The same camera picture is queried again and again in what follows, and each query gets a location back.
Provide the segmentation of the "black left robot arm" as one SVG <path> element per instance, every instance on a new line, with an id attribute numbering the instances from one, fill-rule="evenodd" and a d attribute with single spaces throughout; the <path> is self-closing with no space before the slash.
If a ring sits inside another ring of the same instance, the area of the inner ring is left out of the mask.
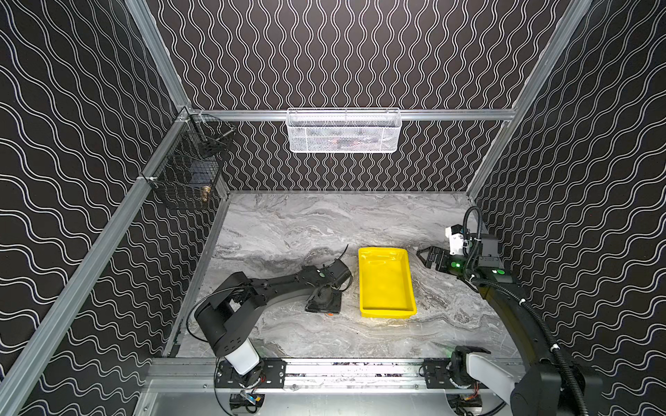
<path id="1" fill-rule="evenodd" d="M 337 315 L 342 308 L 344 284 L 352 272 L 339 258 L 322 267 L 268 279 L 235 272 L 194 307 L 194 319 L 218 358 L 240 375 L 255 371 L 262 360 L 249 336 L 270 307 L 303 301 L 306 313 Z"/>

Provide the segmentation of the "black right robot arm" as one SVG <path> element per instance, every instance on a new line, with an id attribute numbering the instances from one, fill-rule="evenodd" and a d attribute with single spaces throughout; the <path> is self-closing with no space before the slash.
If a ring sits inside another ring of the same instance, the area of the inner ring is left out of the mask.
<path id="1" fill-rule="evenodd" d="M 595 415 L 603 381 L 565 352 L 499 255 L 488 234 L 463 239 L 459 251 L 430 246 L 417 251 L 428 269 L 455 276 L 485 300 L 503 322 L 521 364 L 492 357 L 485 348 L 459 346 L 443 370 L 458 388 L 486 387 L 514 415 Z"/>

